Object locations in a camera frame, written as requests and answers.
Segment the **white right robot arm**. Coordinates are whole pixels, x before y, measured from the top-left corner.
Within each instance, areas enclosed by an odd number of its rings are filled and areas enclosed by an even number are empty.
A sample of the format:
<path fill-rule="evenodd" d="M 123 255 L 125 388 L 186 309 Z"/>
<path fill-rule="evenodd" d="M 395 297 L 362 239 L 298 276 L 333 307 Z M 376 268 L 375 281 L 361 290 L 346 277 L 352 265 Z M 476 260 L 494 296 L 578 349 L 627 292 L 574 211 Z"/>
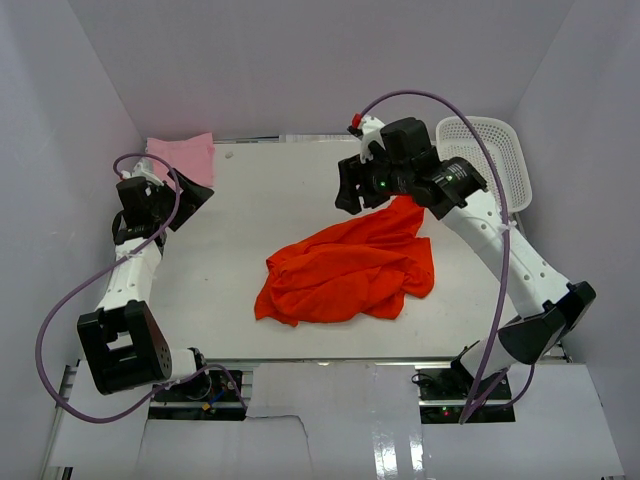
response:
<path fill-rule="evenodd" d="M 472 399 L 488 378 L 516 363 L 535 364 L 571 332 L 596 298 L 586 281 L 572 283 L 554 270 L 515 228 L 504 224 L 487 182 L 473 165 L 434 151 L 393 161 L 387 154 L 362 162 L 354 155 L 338 163 L 337 208 L 352 215 L 405 196 L 455 232 L 499 280 L 499 299 L 516 316 L 451 362 L 453 390 Z"/>

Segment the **folded pink t shirt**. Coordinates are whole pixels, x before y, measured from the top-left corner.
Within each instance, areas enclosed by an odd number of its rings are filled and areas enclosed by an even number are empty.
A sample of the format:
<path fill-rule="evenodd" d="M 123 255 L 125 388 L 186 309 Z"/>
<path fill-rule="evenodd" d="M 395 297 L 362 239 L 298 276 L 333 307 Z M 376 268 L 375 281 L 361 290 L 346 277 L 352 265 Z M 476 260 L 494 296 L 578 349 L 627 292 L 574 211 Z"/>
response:
<path fill-rule="evenodd" d="M 181 141 L 156 138 L 146 141 L 147 154 L 161 157 L 191 181 L 205 187 L 214 185 L 214 152 L 210 132 Z"/>

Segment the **white perforated plastic basket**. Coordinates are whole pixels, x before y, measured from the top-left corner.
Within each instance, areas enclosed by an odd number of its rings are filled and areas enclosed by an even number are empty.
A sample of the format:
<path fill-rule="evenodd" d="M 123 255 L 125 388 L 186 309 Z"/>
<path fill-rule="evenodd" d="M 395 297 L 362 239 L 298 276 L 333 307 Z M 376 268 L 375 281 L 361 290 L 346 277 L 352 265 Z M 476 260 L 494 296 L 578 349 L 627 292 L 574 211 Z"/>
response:
<path fill-rule="evenodd" d="M 491 155 L 505 192 L 508 212 L 525 210 L 532 201 L 532 189 L 523 151 L 516 131 L 506 122 L 480 116 L 468 120 Z M 469 161 L 487 180 L 496 198 L 498 189 L 489 163 L 468 127 L 456 116 L 442 119 L 436 126 L 436 147 L 441 159 L 461 157 Z"/>

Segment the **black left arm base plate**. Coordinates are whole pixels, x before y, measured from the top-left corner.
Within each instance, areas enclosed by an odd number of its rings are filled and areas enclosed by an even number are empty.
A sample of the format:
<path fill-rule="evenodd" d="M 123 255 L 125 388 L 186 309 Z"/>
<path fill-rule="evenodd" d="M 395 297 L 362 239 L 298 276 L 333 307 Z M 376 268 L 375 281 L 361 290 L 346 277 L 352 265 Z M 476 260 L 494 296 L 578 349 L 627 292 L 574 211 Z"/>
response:
<path fill-rule="evenodd" d="M 149 404 L 150 420 L 172 421 L 243 421 L 245 408 L 239 396 L 249 403 L 251 384 L 245 383 L 245 372 L 210 370 L 194 381 L 158 393 Z"/>

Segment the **white paper strip at wall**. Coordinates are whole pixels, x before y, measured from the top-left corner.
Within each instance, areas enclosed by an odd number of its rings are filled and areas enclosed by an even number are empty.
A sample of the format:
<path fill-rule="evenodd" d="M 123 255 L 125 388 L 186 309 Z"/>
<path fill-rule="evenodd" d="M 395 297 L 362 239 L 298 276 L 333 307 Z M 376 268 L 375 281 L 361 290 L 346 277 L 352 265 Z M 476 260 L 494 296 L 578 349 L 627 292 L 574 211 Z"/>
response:
<path fill-rule="evenodd" d="M 310 143 L 310 142 L 355 142 L 356 137 L 350 134 L 282 134 L 280 143 Z"/>

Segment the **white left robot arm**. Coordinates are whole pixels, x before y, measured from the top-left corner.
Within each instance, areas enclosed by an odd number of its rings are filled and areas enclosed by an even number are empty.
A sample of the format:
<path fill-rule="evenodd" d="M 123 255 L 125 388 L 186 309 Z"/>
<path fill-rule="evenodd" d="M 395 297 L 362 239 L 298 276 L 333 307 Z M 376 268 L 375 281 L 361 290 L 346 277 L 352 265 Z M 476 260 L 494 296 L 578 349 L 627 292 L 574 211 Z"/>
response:
<path fill-rule="evenodd" d="M 144 242 L 178 210 L 169 228 L 177 231 L 213 196 L 210 188 L 178 176 L 180 195 L 162 182 L 143 176 L 116 185 L 122 210 L 114 219 L 116 258 L 122 263 L 110 274 L 96 310 L 79 317 L 77 331 L 97 390 L 103 395 L 147 384 L 177 380 L 188 398 L 199 399 L 211 387 L 204 357 L 194 347 L 169 347 L 149 302 L 154 273 L 162 260 L 166 234 Z"/>

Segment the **orange t shirt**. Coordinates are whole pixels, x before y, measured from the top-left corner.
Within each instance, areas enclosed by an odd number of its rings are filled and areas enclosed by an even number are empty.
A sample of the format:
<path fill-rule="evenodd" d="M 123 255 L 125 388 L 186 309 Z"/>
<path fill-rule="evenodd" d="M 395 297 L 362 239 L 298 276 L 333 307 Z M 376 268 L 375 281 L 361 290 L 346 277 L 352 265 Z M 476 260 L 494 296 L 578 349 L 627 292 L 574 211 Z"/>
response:
<path fill-rule="evenodd" d="M 401 196 L 281 248 L 266 260 L 256 319 L 292 327 L 358 314 L 396 319 L 406 296 L 422 299 L 435 286 L 431 241 L 418 234 L 424 217 L 424 208 Z"/>

